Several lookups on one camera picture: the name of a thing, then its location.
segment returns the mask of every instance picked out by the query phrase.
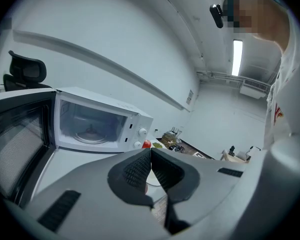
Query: air conditioner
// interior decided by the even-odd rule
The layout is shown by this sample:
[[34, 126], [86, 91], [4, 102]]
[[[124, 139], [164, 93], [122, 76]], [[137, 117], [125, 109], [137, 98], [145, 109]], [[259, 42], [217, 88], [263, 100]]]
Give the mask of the air conditioner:
[[240, 93], [255, 99], [263, 98], [268, 93], [268, 85], [250, 79], [244, 79], [240, 88]]

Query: black office chair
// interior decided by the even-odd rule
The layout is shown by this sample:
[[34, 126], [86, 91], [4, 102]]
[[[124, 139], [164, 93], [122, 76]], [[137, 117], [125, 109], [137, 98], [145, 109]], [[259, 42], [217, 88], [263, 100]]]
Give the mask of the black office chair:
[[50, 86], [42, 84], [47, 76], [46, 65], [38, 59], [27, 58], [9, 51], [12, 56], [10, 64], [10, 74], [3, 76], [3, 85], [6, 92], [50, 88]]

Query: chair headrest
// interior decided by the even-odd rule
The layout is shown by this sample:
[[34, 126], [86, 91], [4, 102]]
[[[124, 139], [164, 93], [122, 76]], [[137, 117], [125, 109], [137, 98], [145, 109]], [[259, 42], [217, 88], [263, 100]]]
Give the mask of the chair headrest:
[[10, 74], [27, 83], [41, 83], [47, 76], [46, 65], [38, 59], [27, 58], [9, 51], [12, 56]]

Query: microwave window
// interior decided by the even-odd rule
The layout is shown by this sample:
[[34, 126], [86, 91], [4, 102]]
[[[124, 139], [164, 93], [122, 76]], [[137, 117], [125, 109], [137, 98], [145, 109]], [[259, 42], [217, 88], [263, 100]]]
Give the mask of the microwave window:
[[60, 131], [81, 143], [118, 142], [127, 117], [61, 100]]
[[44, 145], [42, 107], [0, 115], [0, 192], [11, 197], [22, 173]]

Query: microwave door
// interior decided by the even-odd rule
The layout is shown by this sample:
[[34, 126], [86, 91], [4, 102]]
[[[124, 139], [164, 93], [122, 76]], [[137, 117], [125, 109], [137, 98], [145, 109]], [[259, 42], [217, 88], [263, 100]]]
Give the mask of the microwave door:
[[125, 152], [135, 142], [141, 144], [137, 131], [142, 128], [139, 122], [139, 113], [116, 107], [111, 98], [98, 93], [69, 87], [56, 94], [57, 147], [110, 154]]
[[20, 207], [56, 149], [53, 88], [0, 93], [0, 194]]

